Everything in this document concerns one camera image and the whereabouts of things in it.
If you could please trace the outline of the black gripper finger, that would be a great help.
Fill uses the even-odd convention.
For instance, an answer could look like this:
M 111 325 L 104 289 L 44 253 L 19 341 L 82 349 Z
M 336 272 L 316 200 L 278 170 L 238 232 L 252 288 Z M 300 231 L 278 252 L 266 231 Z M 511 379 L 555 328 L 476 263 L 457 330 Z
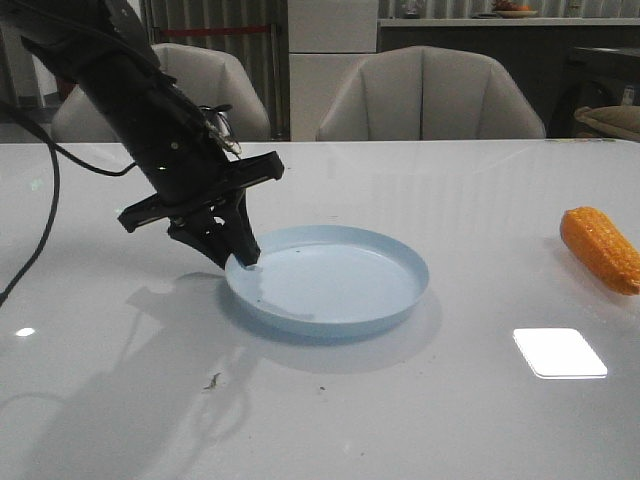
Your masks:
M 229 250 L 244 266 L 257 263 L 260 247 L 254 237 L 246 208 L 244 192 L 232 192 L 219 207 L 219 217 L 224 221 L 223 237 Z
M 225 267 L 232 253 L 223 237 L 222 226 L 214 220 L 209 209 L 172 216 L 168 234 L 173 240 L 197 250 L 220 268 Z

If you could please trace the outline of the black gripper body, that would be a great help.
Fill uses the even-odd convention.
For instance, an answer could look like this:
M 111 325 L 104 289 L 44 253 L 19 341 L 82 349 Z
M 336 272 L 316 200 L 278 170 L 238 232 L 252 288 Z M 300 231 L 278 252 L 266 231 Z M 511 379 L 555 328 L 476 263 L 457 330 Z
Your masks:
M 117 134 L 155 189 L 120 215 L 129 232 L 167 218 L 172 233 L 249 233 L 246 189 L 284 173 L 274 151 L 229 160 L 206 116 L 176 89 L 119 95 Z

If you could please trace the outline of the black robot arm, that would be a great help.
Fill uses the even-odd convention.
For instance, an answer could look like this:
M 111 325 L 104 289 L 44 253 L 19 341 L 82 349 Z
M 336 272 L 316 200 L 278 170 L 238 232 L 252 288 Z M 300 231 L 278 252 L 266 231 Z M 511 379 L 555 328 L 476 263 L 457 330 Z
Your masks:
M 218 266 L 230 256 L 257 263 L 245 191 L 282 177 L 279 156 L 228 158 L 235 139 L 161 72 L 126 2 L 4 1 L 1 19 L 52 73 L 81 88 L 154 187 L 120 214 L 127 231 L 167 218 L 172 239 Z

